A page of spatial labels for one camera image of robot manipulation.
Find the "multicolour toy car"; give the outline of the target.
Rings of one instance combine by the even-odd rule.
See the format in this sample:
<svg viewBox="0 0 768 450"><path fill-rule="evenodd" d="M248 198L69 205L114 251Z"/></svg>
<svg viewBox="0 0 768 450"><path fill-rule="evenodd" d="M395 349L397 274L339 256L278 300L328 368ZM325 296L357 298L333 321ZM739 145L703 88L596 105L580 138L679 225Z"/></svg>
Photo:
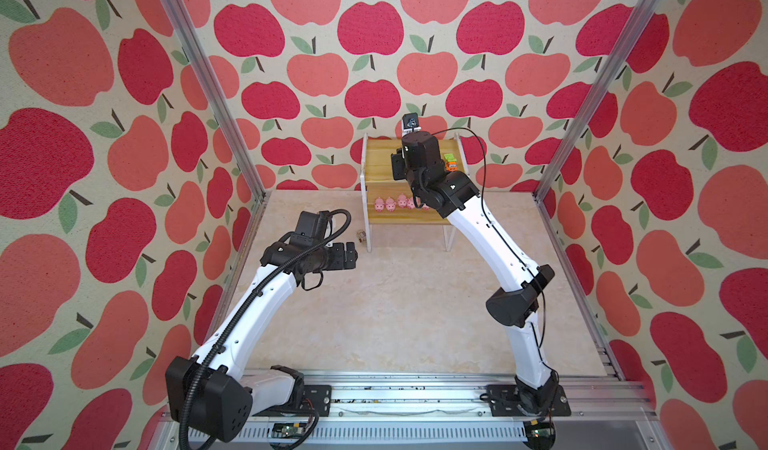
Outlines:
<svg viewBox="0 0 768 450"><path fill-rule="evenodd" d="M448 172L454 172L458 170L458 160L452 153L446 153L443 155L443 161L445 164L445 170Z"/></svg>

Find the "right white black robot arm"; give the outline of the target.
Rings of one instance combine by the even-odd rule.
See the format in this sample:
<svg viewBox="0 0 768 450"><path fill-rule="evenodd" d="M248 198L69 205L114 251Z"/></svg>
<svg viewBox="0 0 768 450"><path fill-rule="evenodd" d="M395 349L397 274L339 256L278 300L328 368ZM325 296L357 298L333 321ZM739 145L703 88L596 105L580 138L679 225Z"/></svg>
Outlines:
<svg viewBox="0 0 768 450"><path fill-rule="evenodd" d="M436 136L411 131L401 142L391 155L393 178L408 183L418 207L428 206L460 231L493 271L500 288L486 301L486 309L506 328L521 410L531 416L548 413L559 375L545 359L537 311L554 270L537 264L513 241L469 176L445 168Z"/></svg>

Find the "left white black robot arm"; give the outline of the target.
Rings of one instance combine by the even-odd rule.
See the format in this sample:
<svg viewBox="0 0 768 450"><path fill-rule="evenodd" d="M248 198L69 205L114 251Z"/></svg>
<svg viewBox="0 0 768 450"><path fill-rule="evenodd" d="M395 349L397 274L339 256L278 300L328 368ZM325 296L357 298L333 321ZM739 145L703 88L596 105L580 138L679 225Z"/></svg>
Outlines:
<svg viewBox="0 0 768 450"><path fill-rule="evenodd" d="M247 420L262 412L306 418L289 448L301 445L320 413L305 397L302 372L276 365L243 382L247 362L279 307L307 276L352 270L357 252L340 237L352 222L346 209L301 212L294 230L268 246L249 289L214 333L190 357L176 357L165 372L169 411L179 425L178 446L191 446L189 433L206 435L202 448L230 442Z"/></svg>

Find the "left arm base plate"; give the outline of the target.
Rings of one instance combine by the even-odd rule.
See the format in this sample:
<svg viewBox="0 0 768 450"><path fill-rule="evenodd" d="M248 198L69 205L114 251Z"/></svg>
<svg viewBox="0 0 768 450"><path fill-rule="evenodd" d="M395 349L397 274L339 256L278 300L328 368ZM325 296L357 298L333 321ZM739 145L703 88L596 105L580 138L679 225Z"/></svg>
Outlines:
<svg viewBox="0 0 768 450"><path fill-rule="evenodd" d="M309 416L316 412L320 417L327 417L331 400L331 385L304 385L300 390L294 391L287 403L273 406L270 411L300 416Z"/></svg>

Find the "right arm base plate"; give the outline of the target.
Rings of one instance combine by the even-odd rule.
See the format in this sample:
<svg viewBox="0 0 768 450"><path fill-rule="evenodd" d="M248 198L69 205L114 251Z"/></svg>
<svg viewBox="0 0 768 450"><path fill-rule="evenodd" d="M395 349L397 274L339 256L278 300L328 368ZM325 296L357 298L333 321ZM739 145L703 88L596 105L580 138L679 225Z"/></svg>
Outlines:
<svg viewBox="0 0 768 450"><path fill-rule="evenodd" d="M548 416L569 417L572 415L569 400L562 386L546 385L533 390L527 385L488 385L480 395L494 417Z"/></svg>

